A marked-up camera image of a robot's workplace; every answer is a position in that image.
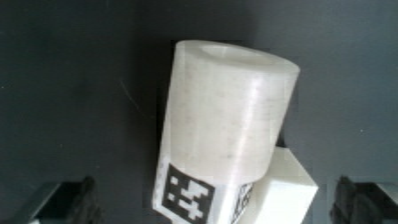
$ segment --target white plastic cylinder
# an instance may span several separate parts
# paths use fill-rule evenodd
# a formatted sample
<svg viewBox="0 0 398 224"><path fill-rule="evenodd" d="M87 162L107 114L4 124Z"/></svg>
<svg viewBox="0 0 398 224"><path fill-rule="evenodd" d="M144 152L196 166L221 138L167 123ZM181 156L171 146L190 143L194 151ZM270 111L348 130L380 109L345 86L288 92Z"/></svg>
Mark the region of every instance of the white plastic cylinder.
<svg viewBox="0 0 398 224"><path fill-rule="evenodd" d="M155 209L162 198L169 200L169 165L219 189L212 212L228 214L235 209L237 192L267 172L299 70L286 59L240 46L210 41L178 43ZM215 216L208 223L231 223L231 217Z"/></svg>

